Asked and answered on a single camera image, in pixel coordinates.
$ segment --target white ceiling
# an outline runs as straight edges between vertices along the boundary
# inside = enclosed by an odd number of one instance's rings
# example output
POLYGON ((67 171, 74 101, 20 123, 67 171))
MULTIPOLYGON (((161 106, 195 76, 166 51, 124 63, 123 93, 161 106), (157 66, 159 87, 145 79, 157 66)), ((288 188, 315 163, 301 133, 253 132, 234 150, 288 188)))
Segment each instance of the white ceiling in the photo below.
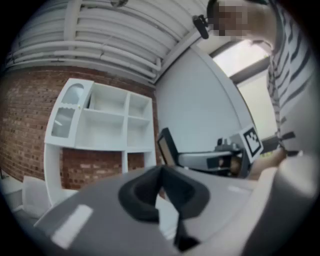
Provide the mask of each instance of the white ceiling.
MULTIPOLYGON (((154 84, 200 34, 193 15, 208 0, 50 0, 18 34, 7 68, 73 65, 114 71, 154 84)), ((210 36, 198 46, 211 53, 226 43, 210 36)))

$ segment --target striped shirt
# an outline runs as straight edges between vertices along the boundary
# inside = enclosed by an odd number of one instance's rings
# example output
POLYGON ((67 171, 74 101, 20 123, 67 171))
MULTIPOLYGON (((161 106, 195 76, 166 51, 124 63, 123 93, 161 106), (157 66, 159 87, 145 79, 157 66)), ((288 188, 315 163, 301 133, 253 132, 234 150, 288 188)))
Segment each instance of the striped shirt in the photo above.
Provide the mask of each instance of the striped shirt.
POLYGON ((316 65, 312 50, 298 24, 275 0, 269 0, 269 4, 276 15, 277 34, 270 58, 267 89, 274 108, 280 146, 288 156, 294 156, 303 148, 300 148, 296 139, 296 124, 288 120, 288 115, 292 114, 309 86, 316 65))

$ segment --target person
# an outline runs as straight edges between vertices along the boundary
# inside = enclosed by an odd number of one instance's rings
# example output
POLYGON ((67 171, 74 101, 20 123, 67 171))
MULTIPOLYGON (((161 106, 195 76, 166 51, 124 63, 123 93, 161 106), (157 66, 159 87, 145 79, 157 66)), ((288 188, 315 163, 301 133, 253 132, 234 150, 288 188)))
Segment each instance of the person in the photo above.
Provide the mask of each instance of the person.
MULTIPOLYGON (((315 60, 306 37, 294 19, 275 0, 210 0, 209 28, 217 36, 266 42, 271 48, 267 89, 274 108, 279 146, 269 157, 257 159, 250 179, 263 170, 278 167, 303 150, 296 139, 291 116, 310 84, 315 84, 315 60)), ((239 168, 233 161, 231 169, 239 168)))

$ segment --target red brick wall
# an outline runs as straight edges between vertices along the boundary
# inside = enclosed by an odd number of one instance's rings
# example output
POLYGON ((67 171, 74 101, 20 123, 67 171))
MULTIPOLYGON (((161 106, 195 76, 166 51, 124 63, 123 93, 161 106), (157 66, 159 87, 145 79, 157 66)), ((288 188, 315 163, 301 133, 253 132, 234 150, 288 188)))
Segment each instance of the red brick wall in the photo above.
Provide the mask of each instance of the red brick wall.
MULTIPOLYGON (((93 80, 152 98, 154 135, 158 135, 154 89, 118 76, 78 67, 33 67, 11 71, 0 80, 0 167, 14 178, 44 180, 44 139, 51 110, 69 78, 93 80)), ((64 148, 61 180, 68 189, 79 189, 97 179, 121 173, 121 152, 64 148)), ((156 151, 160 163, 159 151, 156 151)), ((144 165, 143 154, 128 155, 129 170, 144 165)))

